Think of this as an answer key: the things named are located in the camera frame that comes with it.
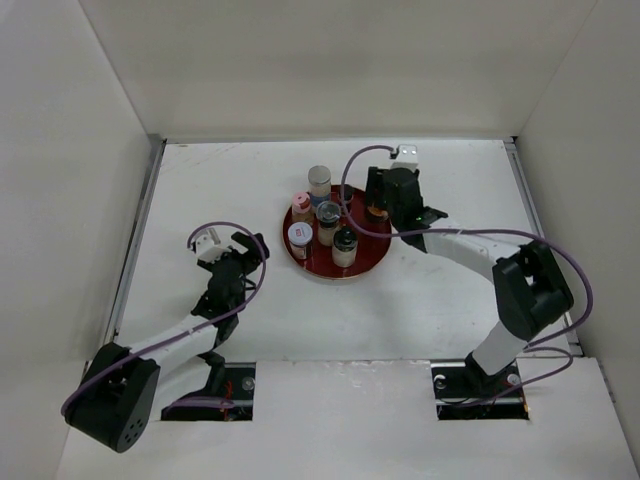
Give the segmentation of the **pink lid spice shaker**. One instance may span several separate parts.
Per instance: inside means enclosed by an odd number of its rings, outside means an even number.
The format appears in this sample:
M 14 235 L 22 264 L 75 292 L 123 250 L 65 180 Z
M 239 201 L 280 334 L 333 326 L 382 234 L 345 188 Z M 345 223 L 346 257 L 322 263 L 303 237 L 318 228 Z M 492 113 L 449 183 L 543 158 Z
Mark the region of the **pink lid spice shaker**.
M 291 202 L 291 219 L 293 223 L 306 223 L 313 226 L 315 214 L 312 210 L 311 198 L 307 192 L 295 193 Z

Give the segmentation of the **blue label silver lid jar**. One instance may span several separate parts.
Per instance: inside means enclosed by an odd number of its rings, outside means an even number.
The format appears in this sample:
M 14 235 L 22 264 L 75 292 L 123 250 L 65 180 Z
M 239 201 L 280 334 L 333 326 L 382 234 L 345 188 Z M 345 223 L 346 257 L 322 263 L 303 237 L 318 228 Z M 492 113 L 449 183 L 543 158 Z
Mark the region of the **blue label silver lid jar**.
M 311 205 L 316 208 L 331 196 L 331 171 L 324 165 L 315 165 L 308 171 L 309 196 Z

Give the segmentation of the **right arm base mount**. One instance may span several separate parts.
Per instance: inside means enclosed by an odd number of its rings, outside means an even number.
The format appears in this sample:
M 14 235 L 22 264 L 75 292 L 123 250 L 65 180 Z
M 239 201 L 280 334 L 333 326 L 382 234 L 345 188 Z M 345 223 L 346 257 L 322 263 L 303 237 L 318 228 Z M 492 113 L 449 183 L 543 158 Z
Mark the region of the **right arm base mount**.
M 521 381 L 516 363 L 484 386 L 472 385 L 463 362 L 432 363 L 431 377 L 439 420 L 529 419 L 523 390 L 511 391 Z

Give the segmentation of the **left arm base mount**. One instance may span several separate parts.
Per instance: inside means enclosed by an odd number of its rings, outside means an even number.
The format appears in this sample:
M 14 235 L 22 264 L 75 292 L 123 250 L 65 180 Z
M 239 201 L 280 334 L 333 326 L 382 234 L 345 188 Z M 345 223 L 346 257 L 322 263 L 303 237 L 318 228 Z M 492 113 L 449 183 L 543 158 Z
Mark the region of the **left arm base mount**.
M 213 367 L 205 385 L 177 399 L 177 406 L 161 410 L 169 422 L 252 421 L 256 389 L 255 363 L 226 363 Z

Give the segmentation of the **small black cap pepper bottle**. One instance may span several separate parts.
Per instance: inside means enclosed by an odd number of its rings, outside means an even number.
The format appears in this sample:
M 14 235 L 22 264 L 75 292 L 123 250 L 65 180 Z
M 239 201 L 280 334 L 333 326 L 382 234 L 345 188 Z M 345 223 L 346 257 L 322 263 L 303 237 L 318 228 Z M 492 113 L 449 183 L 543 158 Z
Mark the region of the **small black cap pepper bottle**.
M 343 187 L 339 188 L 338 200 L 340 203 L 344 203 L 348 208 L 350 208 L 353 200 L 353 195 L 354 188 L 349 184 L 345 184 Z

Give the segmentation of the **white lid red label jar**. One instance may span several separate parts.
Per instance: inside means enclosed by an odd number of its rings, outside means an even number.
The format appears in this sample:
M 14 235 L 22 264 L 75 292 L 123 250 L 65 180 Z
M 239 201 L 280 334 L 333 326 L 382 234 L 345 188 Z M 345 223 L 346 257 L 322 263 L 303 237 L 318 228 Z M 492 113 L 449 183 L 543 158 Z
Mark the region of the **white lid red label jar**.
M 289 248 L 294 258 L 306 261 L 312 254 L 313 228 L 306 222 L 292 223 L 287 231 Z

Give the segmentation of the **black cap white powder bottle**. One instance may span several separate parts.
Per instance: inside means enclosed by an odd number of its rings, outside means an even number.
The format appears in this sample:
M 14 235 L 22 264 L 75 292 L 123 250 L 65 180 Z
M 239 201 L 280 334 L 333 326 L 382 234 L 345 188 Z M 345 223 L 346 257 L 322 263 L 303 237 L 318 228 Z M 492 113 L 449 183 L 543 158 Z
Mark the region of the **black cap white powder bottle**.
M 354 229 L 343 226 L 333 237 L 332 261 L 341 268 L 348 268 L 355 263 L 358 248 L 358 236 Z

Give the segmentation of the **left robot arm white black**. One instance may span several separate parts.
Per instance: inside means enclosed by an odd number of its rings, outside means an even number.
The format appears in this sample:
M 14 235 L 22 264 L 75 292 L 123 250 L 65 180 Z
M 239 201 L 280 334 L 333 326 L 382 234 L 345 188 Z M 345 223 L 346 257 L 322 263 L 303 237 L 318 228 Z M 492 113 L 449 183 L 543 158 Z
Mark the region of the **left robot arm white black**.
M 231 246 L 221 246 L 212 227 L 189 238 L 198 266 L 209 274 L 204 293 L 177 325 L 130 346 L 102 346 L 61 407 L 70 427 L 123 453 L 152 420 L 245 407 L 234 399 L 225 360 L 215 350 L 262 286 L 250 277 L 266 272 L 270 252 L 260 233 L 237 228 L 231 239 Z

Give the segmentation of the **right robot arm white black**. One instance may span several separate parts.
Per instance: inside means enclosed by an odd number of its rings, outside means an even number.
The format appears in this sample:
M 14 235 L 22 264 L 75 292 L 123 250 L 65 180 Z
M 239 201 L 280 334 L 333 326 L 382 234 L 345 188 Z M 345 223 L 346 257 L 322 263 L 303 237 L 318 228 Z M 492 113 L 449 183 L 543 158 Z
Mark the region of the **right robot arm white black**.
M 449 259 L 490 281 L 498 321 L 465 358 L 464 384 L 489 394 L 528 342 L 574 305 L 574 297 L 548 245 L 536 238 L 519 245 L 488 234 L 463 234 L 448 214 L 423 204 L 419 172 L 370 167 L 366 203 L 388 214 L 407 245 Z

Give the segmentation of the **grey lid white powder jar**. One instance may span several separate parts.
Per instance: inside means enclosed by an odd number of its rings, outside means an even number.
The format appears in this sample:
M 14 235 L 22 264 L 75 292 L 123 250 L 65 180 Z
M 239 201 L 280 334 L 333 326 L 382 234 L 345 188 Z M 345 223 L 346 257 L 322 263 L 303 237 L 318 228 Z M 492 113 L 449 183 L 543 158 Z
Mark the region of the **grey lid white powder jar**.
M 341 220 L 340 205 L 333 201 L 321 202 L 316 209 L 317 237 L 321 245 L 331 247 Z

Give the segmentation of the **red lid dark sauce jar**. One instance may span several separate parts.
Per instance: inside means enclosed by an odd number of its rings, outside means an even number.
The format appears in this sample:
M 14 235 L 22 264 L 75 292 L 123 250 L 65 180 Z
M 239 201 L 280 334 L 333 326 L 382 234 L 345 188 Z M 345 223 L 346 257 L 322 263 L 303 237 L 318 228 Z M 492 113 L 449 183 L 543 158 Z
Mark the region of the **red lid dark sauce jar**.
M 387 222 L 389 219 L 389 213 L 384 203 L 372 203 L 368 205 L 365 210 L 365 215 L 369 222 L 376 224 Z

